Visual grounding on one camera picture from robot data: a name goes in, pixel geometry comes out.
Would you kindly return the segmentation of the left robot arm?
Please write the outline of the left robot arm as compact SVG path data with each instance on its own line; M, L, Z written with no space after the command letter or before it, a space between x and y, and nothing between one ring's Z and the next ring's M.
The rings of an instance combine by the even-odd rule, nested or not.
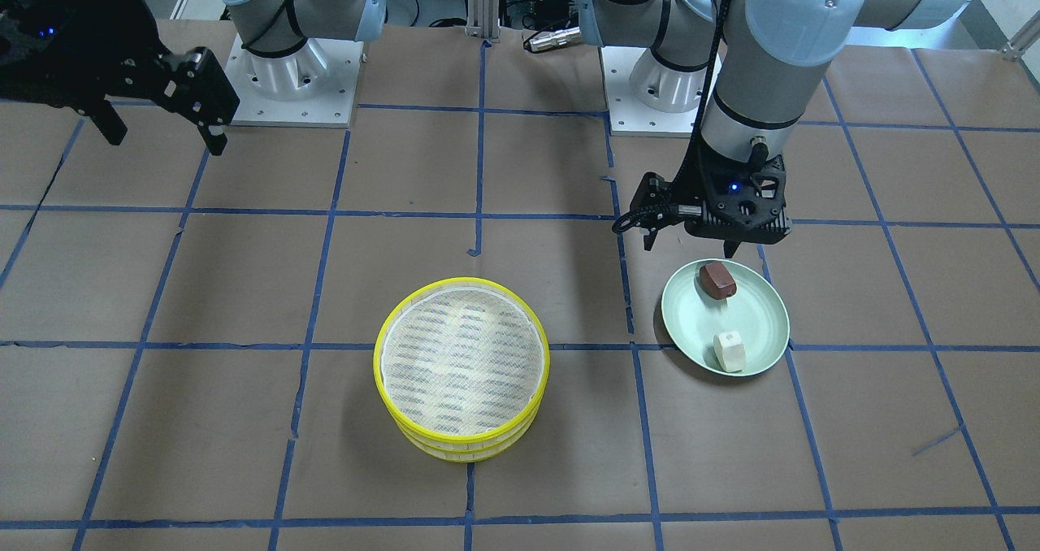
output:
M924 29L967 0L582 0L583 40L645 48L702 89L676 176L647 172L618 235L682 225L724 243L773 245L791 232L783 149L854 28Z

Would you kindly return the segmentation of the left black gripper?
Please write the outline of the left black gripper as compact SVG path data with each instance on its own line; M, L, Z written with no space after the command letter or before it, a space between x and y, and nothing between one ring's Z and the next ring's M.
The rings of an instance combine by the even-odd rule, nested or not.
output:
M652 251L658 232L681 225L688 235L722 240L725 259L742 243L773 245L791 233L785 203L784 156L754 148L746 162L699 148L675 180L643 174L627 213L613 222L617 235L643 230L643 250Z

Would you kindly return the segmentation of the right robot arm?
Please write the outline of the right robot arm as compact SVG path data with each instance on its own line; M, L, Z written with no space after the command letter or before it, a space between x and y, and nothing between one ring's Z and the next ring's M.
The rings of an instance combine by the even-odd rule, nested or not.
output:
M385 0L223 0L254 59L283 61L313 40L376 40ZM2 96L71 109L109 145L127 126L112 97L152 102L192 122L220 155L239 97L204 46L177 54L145 0L2 0Z

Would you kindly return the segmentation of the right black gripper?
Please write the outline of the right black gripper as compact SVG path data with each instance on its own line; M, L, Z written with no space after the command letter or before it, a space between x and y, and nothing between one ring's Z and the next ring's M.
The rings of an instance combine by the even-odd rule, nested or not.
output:
M239 106L215 54L171 51L145 0L2 0L1 88L89 119L112 146L128 133L112 97L152 102L193 123L211 156Z

